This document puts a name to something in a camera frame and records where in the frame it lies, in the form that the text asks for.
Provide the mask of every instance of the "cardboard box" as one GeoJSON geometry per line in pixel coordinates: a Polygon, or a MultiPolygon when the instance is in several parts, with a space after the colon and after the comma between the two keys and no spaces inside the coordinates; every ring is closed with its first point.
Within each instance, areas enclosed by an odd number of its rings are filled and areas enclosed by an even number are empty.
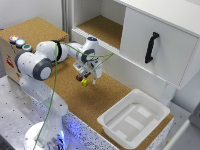
{"type": "Polygon", "coordinates": [[[43,41],[59,40],[69,42],[69,35],[66,32],[39,17],[0,31],[0,50],[5,70],[7,75],[17,83],[19,83],[21,74],[15,65],[15,56],[21,49],[10,44],[10,36],[12,35],[17,35],[20,39],[24,39],[26,44],[30,44],[33,47],[33,53],[36,46],[43,41]]]}

